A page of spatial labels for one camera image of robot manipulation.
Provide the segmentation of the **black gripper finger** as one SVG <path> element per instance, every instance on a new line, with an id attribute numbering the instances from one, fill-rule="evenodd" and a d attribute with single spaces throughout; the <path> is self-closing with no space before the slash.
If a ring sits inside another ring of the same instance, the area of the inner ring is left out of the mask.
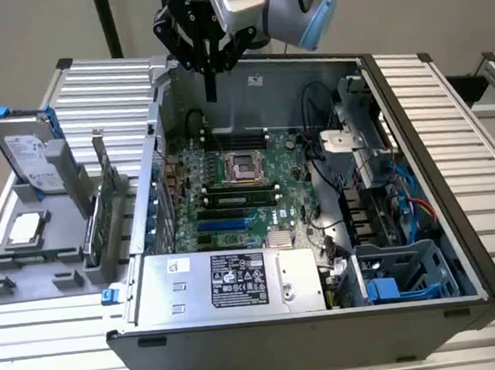
<path id="1" fill-rule="evenodd" d="M 231 71 L 257 34 L 255 26 L 242 28 L 220 48 L 222 36 L 216 34 L 209 39 L 209 77 L 212 102 L 217 101 L 216 75 Z"/>
<path id="2" fill-rule="evenodd" d="M 202 74 L 206 100 L 211 103 L 210 66 L 196 14 L 188 10 L 174 16 L 170 10 L 157 11 L 153 33 L 183 68 Z"/>

